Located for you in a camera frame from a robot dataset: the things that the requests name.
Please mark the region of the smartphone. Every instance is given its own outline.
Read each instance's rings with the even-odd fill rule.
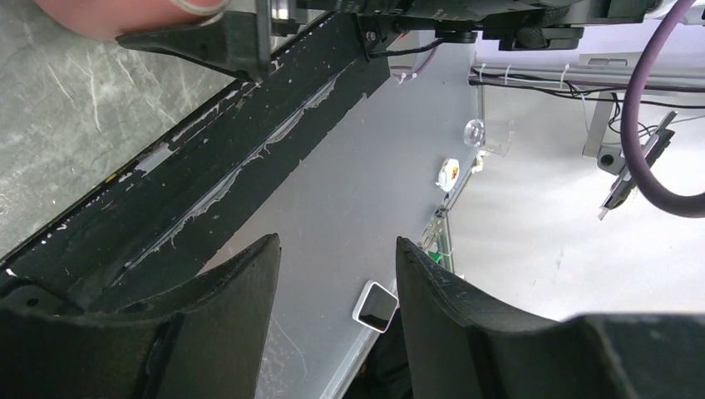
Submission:
[[[352,318],[365,327],[384,333],[392,322],[399,299],[379,283],[372,280],[365,284],[357,300]]]

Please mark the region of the clear plastic cup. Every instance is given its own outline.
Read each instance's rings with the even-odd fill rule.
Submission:
[[[467,122],[463,141],[469,147],[478,147],[480,150],[507,155],[514,138],[514,121],[493,121],[473,119]]]

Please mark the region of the black screen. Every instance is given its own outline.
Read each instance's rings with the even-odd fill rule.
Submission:
[[[378,330],[385,330],[397,308],[397,299],[380,286],[373,284],[360,309],[360,321]]]

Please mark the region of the scratched surface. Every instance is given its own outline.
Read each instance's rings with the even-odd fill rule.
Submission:
[[[257,398],[332,397],[357,372],[359,338],[371,331],[351,317],[362,287],[369,279],[391,287],[397,236],[421,236],[445,194],[434,185],[438,168],[470,154],[462,141],[477,115],[469,59],[468,47],[444,45],[414,81],[390,79],[361,100],[206,265],[263,234],[281,239]]]
[[[1,1],[0,257],[230,81],[79,37],[32,1]]]

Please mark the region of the pink object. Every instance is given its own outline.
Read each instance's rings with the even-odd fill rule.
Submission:
[[[229,0],[35,0],[61,25],[112,40],[123,33],[204,21]]]

